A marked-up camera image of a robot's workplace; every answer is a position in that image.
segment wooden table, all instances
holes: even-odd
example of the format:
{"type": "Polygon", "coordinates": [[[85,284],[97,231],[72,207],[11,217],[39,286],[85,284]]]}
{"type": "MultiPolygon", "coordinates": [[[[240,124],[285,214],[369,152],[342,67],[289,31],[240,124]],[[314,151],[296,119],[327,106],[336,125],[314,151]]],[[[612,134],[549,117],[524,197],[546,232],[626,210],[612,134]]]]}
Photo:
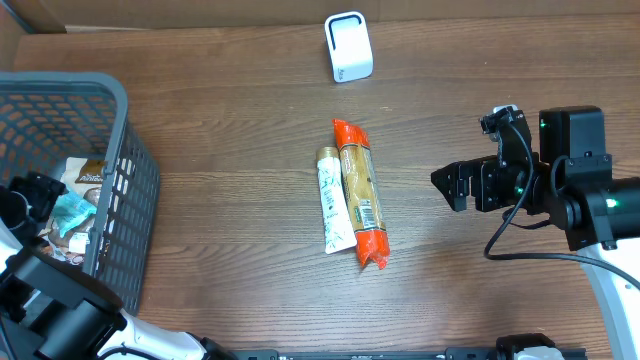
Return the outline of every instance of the wooden table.
{"type": "MultiPolygon", "coordinates": [[[[610,356],[579,266],[489,262],[500,213],[453,213],[429,181],[496,153],[477,118],[595,104],[616,177],[637,176],[636,15],[370,24],[371,78],[337,85],[321,25],[24,37],[16,70],[102,71],[162,171],[140,317],[227,347],[435,350],[544,332],[610,356]],[[315,151],[330,120],[372,142],[392,257],[326,255],[315,151]]],[[[519,218],[520,222],[538,219],[519,218]]],[[[496,251],[568,251],[511,229],[496,251]]]]}

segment plastic basket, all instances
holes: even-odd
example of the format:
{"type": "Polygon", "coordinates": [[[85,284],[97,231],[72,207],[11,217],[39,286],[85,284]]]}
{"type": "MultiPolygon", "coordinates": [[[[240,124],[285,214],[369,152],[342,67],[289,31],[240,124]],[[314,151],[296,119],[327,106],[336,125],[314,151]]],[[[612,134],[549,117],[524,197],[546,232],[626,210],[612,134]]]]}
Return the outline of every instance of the plastic basket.
{"type": "Polygon", "coordinates": [[[160,176],[127,122],[127,95],[99,73],[0,72],[0,183],[37,171],[59,179],[68,157],[104,158],[82,270],[137,314],[160,176]]]}

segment white tube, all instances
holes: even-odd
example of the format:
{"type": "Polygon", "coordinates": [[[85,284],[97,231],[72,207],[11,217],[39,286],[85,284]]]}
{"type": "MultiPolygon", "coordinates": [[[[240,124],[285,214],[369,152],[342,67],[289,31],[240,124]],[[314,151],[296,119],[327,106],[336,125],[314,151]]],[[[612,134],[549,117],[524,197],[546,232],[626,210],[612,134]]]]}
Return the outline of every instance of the white tube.
{"type": "Polygon", "coordinates": [[[342,173],[338,149],[325,147],[318,150],[318,181],[324,218],[325,252],[356,246],[356,236],[349,219],[347,203],[342,190],[342,173]]]}

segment orange plastic wrapper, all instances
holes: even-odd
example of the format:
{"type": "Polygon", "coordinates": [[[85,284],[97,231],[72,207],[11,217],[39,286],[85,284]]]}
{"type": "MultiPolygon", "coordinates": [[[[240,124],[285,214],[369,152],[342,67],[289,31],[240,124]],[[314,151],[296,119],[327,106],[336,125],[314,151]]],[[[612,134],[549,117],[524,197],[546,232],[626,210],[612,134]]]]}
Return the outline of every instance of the orange plastic wrapper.
{"type": "Polygon", "coordinates": [[[380,269],[384,269],[391,249],[380,207],[369,136],[360,127],[339,119],[333,119],[333,130],[340,149],[347,208],[358,240],[358,260],[365,266],[367,260],[371,259],[380,269]]]}

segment green light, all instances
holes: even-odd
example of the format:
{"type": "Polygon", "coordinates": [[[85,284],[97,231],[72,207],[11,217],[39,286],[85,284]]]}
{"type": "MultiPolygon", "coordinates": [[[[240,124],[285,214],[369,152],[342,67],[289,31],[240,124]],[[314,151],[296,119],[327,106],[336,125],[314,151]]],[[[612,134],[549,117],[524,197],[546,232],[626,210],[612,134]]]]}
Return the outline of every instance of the green light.
{"type": "Polygon", "coordinates": [[[620,203],[616,199],[607,199],[607,207],[616,207],[620,205],[620,203]]]}

